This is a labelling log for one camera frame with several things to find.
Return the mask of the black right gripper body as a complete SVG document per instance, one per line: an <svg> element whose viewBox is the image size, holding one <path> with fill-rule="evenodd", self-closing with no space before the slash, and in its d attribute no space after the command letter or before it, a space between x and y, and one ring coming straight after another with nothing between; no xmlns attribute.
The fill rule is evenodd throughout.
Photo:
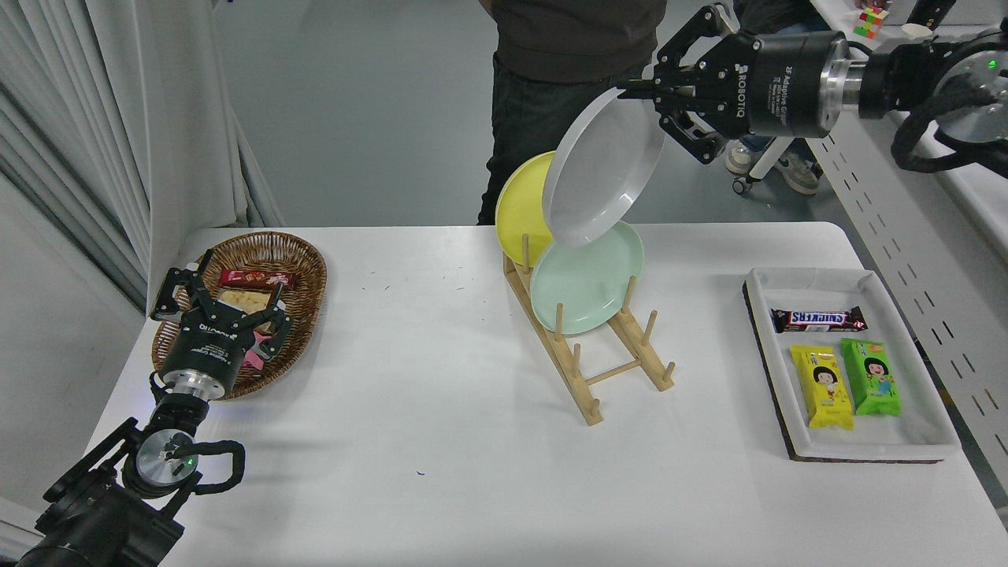
<svg viewBox="0 0 1008 567"><path fill-rule="evenodd" d="M821 110L821 75L828 67L828 33L728 36L728 55L744 67L728 112L728 138L744 134L820 139L828 132Z"/></svg>

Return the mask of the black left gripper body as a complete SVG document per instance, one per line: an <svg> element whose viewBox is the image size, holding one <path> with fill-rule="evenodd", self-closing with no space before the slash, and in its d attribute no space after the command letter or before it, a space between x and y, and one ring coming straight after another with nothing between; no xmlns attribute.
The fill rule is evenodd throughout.
<svg viewBox="0 0 1008 567"><path fill-rule="evenodd" d="M208 322L200 313L181 318L180 333L161 364L161 378L173 392L231 392L254 332L233 322Z"/></svg>

